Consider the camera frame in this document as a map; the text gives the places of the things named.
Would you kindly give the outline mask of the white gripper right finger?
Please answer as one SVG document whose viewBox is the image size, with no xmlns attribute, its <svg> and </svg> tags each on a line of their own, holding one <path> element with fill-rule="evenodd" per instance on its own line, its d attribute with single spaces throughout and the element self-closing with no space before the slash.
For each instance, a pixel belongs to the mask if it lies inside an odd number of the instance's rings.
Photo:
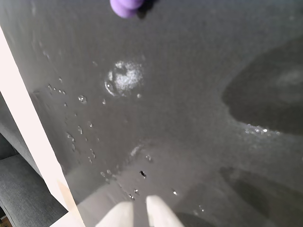
<svg viewBox="0 0 303 227">
<path fill-rule="evenodd" d="M 157 195 L 146 197 L 146 209 L 150 227 L 183 227 L 177 215 Z"/>
</svg>

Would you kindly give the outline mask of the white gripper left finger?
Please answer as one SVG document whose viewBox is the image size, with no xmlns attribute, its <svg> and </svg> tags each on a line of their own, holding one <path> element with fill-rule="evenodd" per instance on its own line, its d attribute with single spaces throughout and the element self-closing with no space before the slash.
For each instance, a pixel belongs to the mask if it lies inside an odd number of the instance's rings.
<svg viewBox="0 0 303 227">
<path fill-rule="evenodd" d="M 120 202 L 114 206 L 95 227 L 133 227 L 134 205 L 130 201 Z"/>
</svg>

